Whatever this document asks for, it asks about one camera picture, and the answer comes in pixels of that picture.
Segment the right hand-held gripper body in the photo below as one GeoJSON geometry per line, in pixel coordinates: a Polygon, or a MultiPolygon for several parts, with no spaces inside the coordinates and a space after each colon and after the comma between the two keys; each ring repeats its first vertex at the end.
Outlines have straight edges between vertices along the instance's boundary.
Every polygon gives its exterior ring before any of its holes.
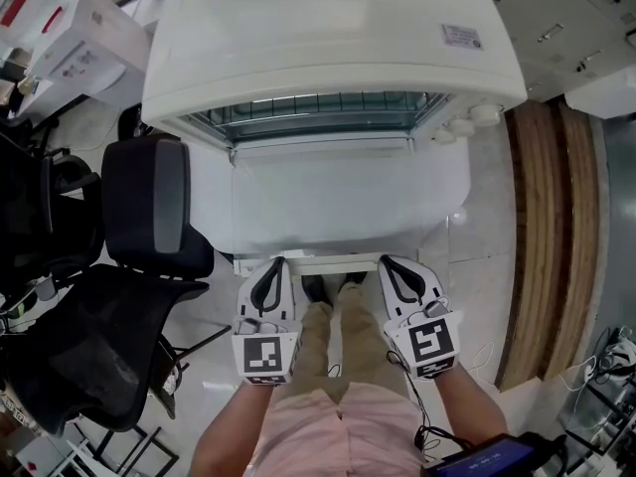
{"type": "Polygon", "coordinates": [[[459,325],[463,314],[440,296],[384,325],[388,360],[414,380],[433,380],[459,363],[459,325]]]}

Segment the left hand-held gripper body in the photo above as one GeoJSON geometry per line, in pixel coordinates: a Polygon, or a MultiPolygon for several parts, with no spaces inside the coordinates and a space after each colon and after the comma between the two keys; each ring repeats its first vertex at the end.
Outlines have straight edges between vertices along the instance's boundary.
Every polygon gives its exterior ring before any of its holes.
{"type": "Polygon", "coordinates": [[[238,374],[252,385],[285,385],[292,381],[301,347],[302,324],[295,310],[246,312],[234,320],[232,344],[238,374]]]}

